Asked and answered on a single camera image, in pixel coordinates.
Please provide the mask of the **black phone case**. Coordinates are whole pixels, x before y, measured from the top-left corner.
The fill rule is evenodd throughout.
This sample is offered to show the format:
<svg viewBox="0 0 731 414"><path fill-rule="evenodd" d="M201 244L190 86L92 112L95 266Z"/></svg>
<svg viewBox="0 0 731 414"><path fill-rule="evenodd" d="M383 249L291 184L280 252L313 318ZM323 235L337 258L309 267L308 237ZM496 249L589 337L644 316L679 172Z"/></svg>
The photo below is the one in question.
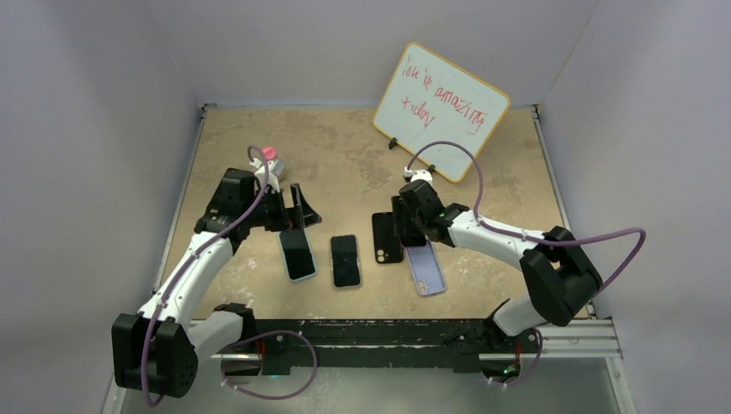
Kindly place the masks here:
<svg viewBox="0 0 731 414"><path fill-rule="evenodd" d="M378 264L396 264L403 261L403 248L395 231L392 212L372 214L372 237L375 261Z"/></svg>

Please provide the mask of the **lavender phone case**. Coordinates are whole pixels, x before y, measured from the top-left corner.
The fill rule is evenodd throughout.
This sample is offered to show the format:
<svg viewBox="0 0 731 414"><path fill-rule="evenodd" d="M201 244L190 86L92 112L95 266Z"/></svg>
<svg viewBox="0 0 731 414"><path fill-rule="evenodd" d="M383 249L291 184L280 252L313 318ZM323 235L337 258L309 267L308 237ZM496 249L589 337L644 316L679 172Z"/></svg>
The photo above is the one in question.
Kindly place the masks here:
<svg viewBox="0 0 731 414"><path fill-rule="evenodd" d="M446 290L440 262L430 241L423 246L405 247L404 252L409 261L416 292L421 297L434 296Z"/></svg>

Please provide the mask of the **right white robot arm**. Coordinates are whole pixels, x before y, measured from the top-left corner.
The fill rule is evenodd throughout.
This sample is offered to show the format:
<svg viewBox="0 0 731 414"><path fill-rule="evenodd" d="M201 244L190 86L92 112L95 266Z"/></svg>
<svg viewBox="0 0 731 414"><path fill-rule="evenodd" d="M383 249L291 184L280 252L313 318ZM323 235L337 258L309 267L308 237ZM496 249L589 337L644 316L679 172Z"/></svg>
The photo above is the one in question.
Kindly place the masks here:
<svg viewBox="0 0 731 414"><path fill-rule="evenodd" d="M391 206L395 231L403 242L430 241L471 250L522 273L526 296L500 304L486 319L484 339L496 351L507 349L527 329L544 323L566 326L602 286L599 272L563 227L520 230L463 204L444 205L424 179L405 184Z"/></svg>

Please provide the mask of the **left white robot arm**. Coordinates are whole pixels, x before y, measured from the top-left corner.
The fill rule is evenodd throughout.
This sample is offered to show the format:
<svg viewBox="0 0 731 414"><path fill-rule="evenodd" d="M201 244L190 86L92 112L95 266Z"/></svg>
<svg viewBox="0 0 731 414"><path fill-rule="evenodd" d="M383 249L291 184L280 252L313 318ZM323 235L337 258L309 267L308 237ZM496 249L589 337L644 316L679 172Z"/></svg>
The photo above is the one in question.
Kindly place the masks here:
<svg viewBox="0 0 731 414"><path fill-rule="evenodd" d="M163 397L182 398L198 368L231 347L245 353L268 335L257 329L253 310L220 304L200 323L195 311L218 273L252 229L300 230L321 223L299 184L286 206L275 175L229 168L196 221L185 256L164 284L134 314L120 314L111 327L114 381L143 392L155 406Z"/></svg>

